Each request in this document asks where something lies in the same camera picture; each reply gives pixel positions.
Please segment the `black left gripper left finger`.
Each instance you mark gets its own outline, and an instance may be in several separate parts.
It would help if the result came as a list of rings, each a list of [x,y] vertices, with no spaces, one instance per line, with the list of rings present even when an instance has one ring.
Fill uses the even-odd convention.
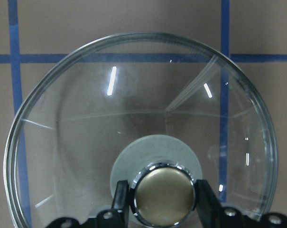
[[[95,217],[83,223],[70,217],[61,217],[52,221],[48,228],[126,228],[129,223],[129,184],[127,180],[117,182],[110,209],[100,211]]]

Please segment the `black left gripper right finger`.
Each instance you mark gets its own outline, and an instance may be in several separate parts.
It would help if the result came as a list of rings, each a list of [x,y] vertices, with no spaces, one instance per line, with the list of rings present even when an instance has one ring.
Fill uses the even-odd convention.
[[[196,209],[204,228],[287,228],[287,216],[267,213],[260,220],[242,214],[234,207],[221,205],[208,181],[195,183]]]

